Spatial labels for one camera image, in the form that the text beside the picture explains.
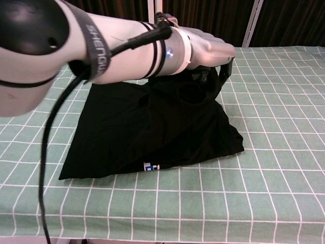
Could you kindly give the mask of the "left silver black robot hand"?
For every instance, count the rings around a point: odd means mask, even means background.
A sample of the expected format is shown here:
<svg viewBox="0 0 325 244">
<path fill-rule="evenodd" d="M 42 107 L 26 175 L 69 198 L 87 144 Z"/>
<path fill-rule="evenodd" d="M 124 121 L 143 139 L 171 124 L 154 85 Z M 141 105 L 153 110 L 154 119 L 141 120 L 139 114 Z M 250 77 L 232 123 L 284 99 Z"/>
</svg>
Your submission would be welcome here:
<svg viewBox="0 0 325 244">
<path fill-rule="evenodd" d="M 199 67 L 220 67 L 219 80 L 224 84 L 232 73 L 233 60 L 236 56 L 235 47 L 197 28 L 184 27 L 191 43 L 191 58 L 188 70 Z"/>
</svg>

